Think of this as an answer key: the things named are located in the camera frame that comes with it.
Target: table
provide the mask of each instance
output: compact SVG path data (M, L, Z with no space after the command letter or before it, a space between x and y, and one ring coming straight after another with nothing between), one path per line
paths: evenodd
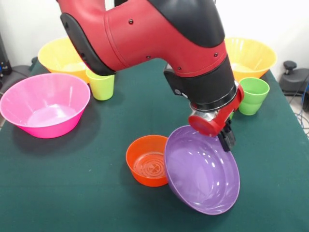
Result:
M198 213L168 186L132 177L126 149L149 134L187 124L152 60L119 72L114 96L91 99L78 126L56 139L34 138L6 122L0 132L3 232L304 232L309 231L309 143L271 72L271 91L254 116L236 112L232 128L241 187L234 207ZM32 74L46 70L38 63Z

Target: yellow bowl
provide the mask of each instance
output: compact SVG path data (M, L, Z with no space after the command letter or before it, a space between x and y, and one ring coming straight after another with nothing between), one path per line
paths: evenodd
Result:
M256 40L226 38L226 50L236 81L246 77L260 78L277 62L277 54Z
M39 62L51 73L67 73L89 83L84 64L68 37L45 44L38 54Z

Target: lime green cup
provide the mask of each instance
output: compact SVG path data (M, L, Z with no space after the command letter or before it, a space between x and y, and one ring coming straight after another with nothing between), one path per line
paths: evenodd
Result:
M254 77L244 78L240 81L245 97L239 106L239 111L244 115L255 115L269 93L269 85Z
M89 69L86 70L86 75L89 78L91 92L95 99L105 101L112 97L115 75L99 76Z

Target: purple bowl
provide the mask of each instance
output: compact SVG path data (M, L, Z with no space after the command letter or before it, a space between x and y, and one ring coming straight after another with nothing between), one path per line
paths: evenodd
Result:
M172 191L203 214L222 214L237 200L238 167L218 138L203 136L191 126L176 129L166 145L165 168Z

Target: pink bowl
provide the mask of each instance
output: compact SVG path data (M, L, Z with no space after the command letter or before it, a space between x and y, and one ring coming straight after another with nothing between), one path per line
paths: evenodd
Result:
M56 138L74 129L89 100L90 89L80 78L42 74L9 88L0 100L0 113L35 137Z

